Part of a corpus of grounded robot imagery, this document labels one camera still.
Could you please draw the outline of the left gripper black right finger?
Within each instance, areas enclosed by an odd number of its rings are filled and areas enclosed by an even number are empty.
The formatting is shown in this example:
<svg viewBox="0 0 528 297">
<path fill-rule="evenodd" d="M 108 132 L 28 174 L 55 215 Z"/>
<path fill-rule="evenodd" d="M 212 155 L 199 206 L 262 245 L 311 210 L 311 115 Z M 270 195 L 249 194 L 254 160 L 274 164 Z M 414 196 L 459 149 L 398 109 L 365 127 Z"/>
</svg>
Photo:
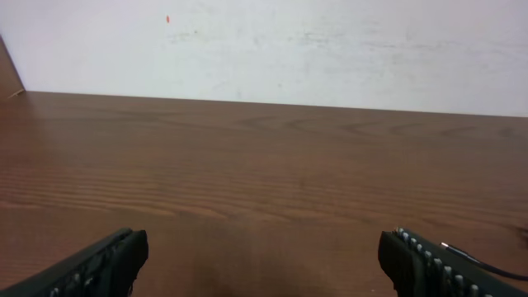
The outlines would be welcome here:
<svg viewBox="0 0 528 297">
<path fill-rule="evenodd" d="M 495 277 L 526 281 L 526 276 L 490 266 L 448 243 L 431 243 L 409 229 L 382 232 L 378 259 L 398 297 L 527 297 Z"/>
</svg>

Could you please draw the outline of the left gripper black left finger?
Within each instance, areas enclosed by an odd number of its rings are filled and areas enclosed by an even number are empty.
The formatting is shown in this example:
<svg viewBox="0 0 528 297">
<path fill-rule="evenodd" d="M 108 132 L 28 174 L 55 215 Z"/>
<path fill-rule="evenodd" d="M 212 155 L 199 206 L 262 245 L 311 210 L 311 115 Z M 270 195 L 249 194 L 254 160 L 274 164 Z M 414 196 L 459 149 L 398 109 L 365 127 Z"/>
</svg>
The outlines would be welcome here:
<svg viewBox="0 0 528 297">
<path fill-rule="evenodd" d="M 144 230 L 118 230 L 1 291 L 2 297 L 129 297 L 149 257 Z"/>
</svg>

